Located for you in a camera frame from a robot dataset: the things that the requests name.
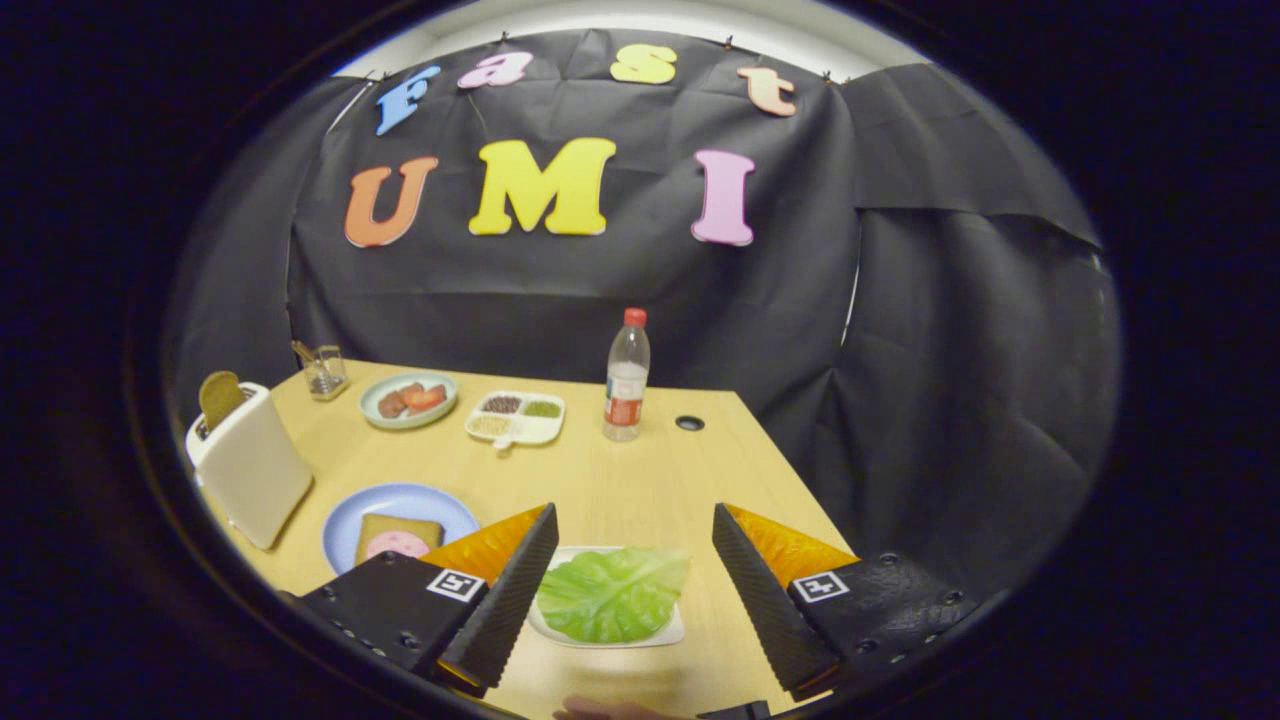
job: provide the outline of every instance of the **foam letter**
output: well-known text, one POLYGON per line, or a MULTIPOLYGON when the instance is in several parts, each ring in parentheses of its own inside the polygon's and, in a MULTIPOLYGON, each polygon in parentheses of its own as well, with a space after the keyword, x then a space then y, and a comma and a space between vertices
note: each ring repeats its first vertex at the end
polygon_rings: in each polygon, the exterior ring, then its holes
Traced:
POLYGON ((755 106, 765 113, 782 115, 783 118, 796 114, 796 106, 782 100, 781 90, 795 92, 796 86, 791 81, 778 77, 772 68, 739 68, 737 74, 746 78, 746 96, 755 102, 755 106))
POLYGON ((556 158, 539 170, 522 140, 490 142, 480 149, 488 164, 480 210, 467 223, 474 234, 503 234, 511 229, 507 197, 525 232, 538 227, 552 197, 556 209, 547 215, 547 229, 556 234, 600 234, 600 179, 604 163, 617 151, 613 141, 579 137, 564 143, 556 158))
POLYGON ((383 108, 383 123, 378 126, 378 132, 374 135, 380 137, 401 120, 412 115, 413 110, 417 110, 415 100, 421 100, 426 95, 426 79, 438 74, 440 74, 440 67, 431 65, 379 97, 378 104, 383 108))
POLYGON ((401 238, 417 217, 417 206, 422 199, 422 184, 426 183, 426 174, 435 169, 439 160, 435 158, 416 158, 401 165, 401 174, 404 176, 404 184, 401 186, 401 196, 396 202, 396 213, 390 219, 378 222, 374 219, 374 201, 378 200, 378 188, 383 181, 389 178, 392 169, 371 168, 351 178, 351 202, 347 204, 347 240, 356 247, 376 247, 390 245, 401 238))
POLYGON ((476 69, 458 78, 458 87, 472 88, 481 85, 511 85, 525 77, 525 67, 534 56, 530 53, 506 53, 485 58, 476 69))
POLYGON ((676 77, 676 51, 662 45, 627 45, 618 50, 618 61, 609 65, 613 79, 662 85, 676 77))
POLYGON ((744 219, 746 173, 755 169, 750 158, 722 150, 699 150, 694 158, 707 174, 703 191, 703 217, 692 225, 694 237, 703 242, 750 245, 751 228, 744 219))

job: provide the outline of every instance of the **green lettuce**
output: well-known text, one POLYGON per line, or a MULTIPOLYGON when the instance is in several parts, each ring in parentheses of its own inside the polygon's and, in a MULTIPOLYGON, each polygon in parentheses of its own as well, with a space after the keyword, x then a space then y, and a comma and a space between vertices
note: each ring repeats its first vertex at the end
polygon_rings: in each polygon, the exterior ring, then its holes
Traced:
POLYGON ((582 552, 543 575, 538 610, 577 642, 643 641, 671 620, 687 573, 689 555, 680 551, 582 552))

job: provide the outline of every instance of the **wooden table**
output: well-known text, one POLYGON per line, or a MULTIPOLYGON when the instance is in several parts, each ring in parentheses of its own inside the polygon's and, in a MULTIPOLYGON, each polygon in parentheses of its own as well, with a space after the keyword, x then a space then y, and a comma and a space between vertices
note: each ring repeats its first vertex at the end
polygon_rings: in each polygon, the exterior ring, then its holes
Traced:
MULTIPOLYGON (((765 700, 773 712, 795 707, 778 687, 728 573, 712 546, 712 512, 730 502, 849 550, 835 525, 733 392, 649 388, 640 437, 628 443, 602 432, 602 384, 447 373, 457 406, 413 430, 369 424, 357 402, 372 383, 417 370, 347 361, 352 387, 329 401, 311 400, 301 374, 271 391, 289 437, 315 471, 315 486, 271 551, 234 528, 229 541, 275 588, 307 593, 334 573, 321 548, 329 511, 358 489, 422 483, 462 501, 481 525, 556 502, 561 544, 658 546, 692 555, 680 609, 680 643, 634 650, 558 646, 525 624, 502 676, 485 702, 527 717, 550 717, 571 692, 604 701, 631 700, 692 717, 765 700), (467 414, 497 389, 545 392, 567 406, 559 437, 547 446, 515 446, 499 456, 463 429, 467 414), (676 427, 696 415, 707 427, 676 427)), ((211 510, 221 516, 206 497, 211 510)))

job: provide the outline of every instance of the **grains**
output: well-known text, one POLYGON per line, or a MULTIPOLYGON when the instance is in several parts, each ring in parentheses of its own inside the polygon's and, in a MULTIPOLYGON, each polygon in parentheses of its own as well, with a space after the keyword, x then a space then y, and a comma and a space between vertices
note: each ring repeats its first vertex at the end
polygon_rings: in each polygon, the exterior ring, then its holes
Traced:
POLYGON ((509 414, 520 409, 520 398, 511 397, 509 395, 499 395, 497 397, 490 397, 488 402, 484 404, 485 413, 503 413, 509 414))
POLYGON ((511 427, 511 420, 492 415, 476 415, 467 423, 467 429, 481 436, 500 436, 511 427))
POLYGON ((535 400, 525 407, 522 414, 532 415, 535 418, 559 418, 559 405, 547 402, 544 400, 535 400))

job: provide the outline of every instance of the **blue plate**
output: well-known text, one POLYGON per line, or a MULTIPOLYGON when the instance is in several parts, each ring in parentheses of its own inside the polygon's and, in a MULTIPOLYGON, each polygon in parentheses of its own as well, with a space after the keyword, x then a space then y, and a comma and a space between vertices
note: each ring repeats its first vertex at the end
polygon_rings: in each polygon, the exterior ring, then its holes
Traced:
POLYGON ((324 521, 324 555, 339 575, 356 566, 356 544, 365 512, 439 523, 444 529, 444 544, 480 529, 465 505, 435 488, 412 483, 365 488, 339 502, 324 521))

